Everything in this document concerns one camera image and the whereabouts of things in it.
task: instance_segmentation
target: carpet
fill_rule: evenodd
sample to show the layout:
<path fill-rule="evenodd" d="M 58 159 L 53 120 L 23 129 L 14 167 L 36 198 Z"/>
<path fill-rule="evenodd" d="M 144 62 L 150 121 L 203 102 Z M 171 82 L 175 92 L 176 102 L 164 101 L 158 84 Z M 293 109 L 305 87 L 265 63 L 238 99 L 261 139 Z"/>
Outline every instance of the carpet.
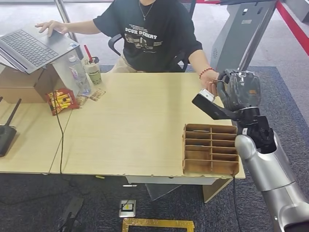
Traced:
<path fill-rule="evenodd" d="M 111 67 L 102 67 L 104 71 Z M 309 129 L 276 67 L 250 67 L 259 74 L 263 88 L 260 107 L 281 143 L 306 197 L 309 197 Z M 269 214 L 262 195 L 245 168 L 246 178 L 237 180 L 240 221 L 243 232 L 272 232 Z M 0 232 L 56 232 L 60 217 L 73 196 L 84 204 L 78 220 L 86 232 L 120 232 L 121 199 L 136 199 L 136 218 L 192 220 L 195 232 L 237 232 L 232 184 L 207 204 L 203 203 L 201 186 L 182 185 L 151 201 L 145 185 L 123 188 L 124 177 L 0 174 Z M 26 203 L 17 203 L 38 198 Z M 181 229 L 131 227 L 130 232 L 182 232 Z"/>

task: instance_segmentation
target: drink cup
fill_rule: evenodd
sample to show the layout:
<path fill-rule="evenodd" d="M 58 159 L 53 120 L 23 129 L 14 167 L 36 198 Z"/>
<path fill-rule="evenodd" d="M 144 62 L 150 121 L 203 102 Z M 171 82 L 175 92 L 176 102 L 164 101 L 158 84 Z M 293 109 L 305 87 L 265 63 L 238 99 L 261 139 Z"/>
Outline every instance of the drink cup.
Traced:
<path fill-rule="evenodd" d="M 93 83 L 94 85 L 99 85 L 102 83 L 98 57 L 93 57 L 92 62 L 90 62 L 87 58 L 84 58 L 83 64 L 85 68 L 85 71 L 89 75 L 92 83 Z"/>

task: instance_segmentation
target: laptop keyboard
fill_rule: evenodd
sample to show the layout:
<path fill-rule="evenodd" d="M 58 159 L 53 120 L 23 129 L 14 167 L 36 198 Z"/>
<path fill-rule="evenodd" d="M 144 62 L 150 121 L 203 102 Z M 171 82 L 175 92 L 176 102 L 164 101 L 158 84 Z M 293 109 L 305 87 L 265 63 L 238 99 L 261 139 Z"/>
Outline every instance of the laptop keyboard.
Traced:
<path fill-rule="evenodd" d="M 2 40 L 35 67 L 58 56 L 58 53 L 23 30 L 14 32 Z"/>

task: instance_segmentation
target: desk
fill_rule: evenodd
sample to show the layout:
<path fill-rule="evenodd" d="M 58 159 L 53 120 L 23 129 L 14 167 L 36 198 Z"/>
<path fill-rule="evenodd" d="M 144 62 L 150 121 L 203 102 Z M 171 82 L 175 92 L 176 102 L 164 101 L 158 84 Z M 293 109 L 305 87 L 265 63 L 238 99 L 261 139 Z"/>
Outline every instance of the desk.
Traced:
<path fill-rule="evenodd" d="M 72 113 L 65 134 L 63 173 L 124 175 L 134 183 L 211 185 L 226 179 L 215 192 L 231 180 L 228 175 L 182 174 L 185 124 L 231 125 L 230 120 L 213 121 L 191 103 L 200 89 L 196 74 L 102 77 L 104 96 L 97 102 L 88 100 L 83 109 Z M 216 101 L 222 105 L 219 98 Z M 50 172 L 60 173 L 60 161 L 58 150 Z M 245 177 L 241 163 L 236 177 Z"/>
<path fill-rule="evenodd" d="M 0 124 L 5 124 L 14 108 L 2 100 Z M 60 114 L 63 129 L 72 111 Z M 0 158 L 2 173 L 49 173 L 61 140 L 56 117 L 45 104 L 20 104 L 11 123 L 17 134 L 6 156 Z"/>

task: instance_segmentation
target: wooden compartment tray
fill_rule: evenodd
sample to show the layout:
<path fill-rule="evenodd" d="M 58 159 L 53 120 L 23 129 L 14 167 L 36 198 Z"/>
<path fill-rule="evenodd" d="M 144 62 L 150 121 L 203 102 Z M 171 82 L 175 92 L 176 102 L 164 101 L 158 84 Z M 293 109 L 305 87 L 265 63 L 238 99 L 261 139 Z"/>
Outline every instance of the wooden compartment tray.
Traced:
<path fill-rule="evenodd" d="M 186 124 L 182 136 L 183 172 L 230 174 L 240 170 L 234 126 Z"/>

